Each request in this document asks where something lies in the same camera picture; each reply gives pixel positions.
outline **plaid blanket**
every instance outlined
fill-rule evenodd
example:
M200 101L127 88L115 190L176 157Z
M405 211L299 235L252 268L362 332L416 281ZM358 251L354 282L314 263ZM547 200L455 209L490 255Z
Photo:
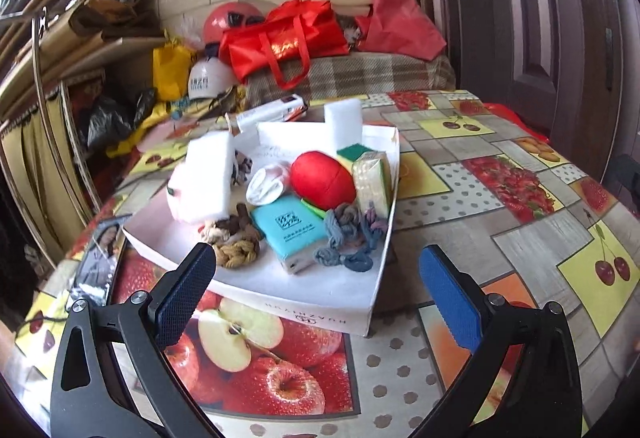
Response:
M288 81L300 72L300 61L280 63ZM449 59L440 55L425 62L405 55L352 52L348 56L311 61L311 69L293 92L305 100L377 95L407 90L453 90L456 76ZM271 70L264 68L248 77L248 107L280 98L283 92Z

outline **metal bolt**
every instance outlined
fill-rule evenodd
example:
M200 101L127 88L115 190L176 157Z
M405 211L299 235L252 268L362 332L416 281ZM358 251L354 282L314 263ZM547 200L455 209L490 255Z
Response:
M138 290L131 295L131 302L133 304L140 304L146 300L146 292L144 290Z
M551 313L555 313L556 315L560 315L562 313L562 305L556 301L549 302L547 306L551 310Z
M499 293L491 293L487 296L489 299L489 303L492 306L502 306L504 304L504 297L502 297Z
M84 299L78 299L73 307L72 310L76 313L81 312L82 310L84 310L86 308L86 301Z

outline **pink helmet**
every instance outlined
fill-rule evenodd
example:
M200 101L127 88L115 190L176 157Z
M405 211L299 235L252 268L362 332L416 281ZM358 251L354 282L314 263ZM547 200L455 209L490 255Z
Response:
M229 2L215 8L204 22L203 38L206 44L219 43L228 28L256 24L264 21L260 10L245 2Z

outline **dark pink bag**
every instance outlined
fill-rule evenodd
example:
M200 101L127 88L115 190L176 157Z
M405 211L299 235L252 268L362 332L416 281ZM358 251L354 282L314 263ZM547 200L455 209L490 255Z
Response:
M355 18L364 40L358 50L409 55L431 61L446 41L415 0L373 0L370 17Z

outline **white cardboard box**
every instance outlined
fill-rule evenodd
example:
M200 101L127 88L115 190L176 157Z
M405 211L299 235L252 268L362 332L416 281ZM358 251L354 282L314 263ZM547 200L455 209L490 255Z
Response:
M236 149L254 161L252 171L274 161L292 163L301 153L310 150L332 154L328 147L330 143L325 124L315 122L265 122L234 139ZM209 289L280 317L365 336L382 279L396 211L400 161L398 130L364 126L362 143L386 152L394 188L389 229L384 241L381 240L371 255L374 262L371 270L360 274L343 266L327 268L316 264L298 274L288 275L263 241L255 263L236 270L218 267ZM200 241L197 228L172 218L163 189L124 225L124 232L141 256L166 270L174 270Z

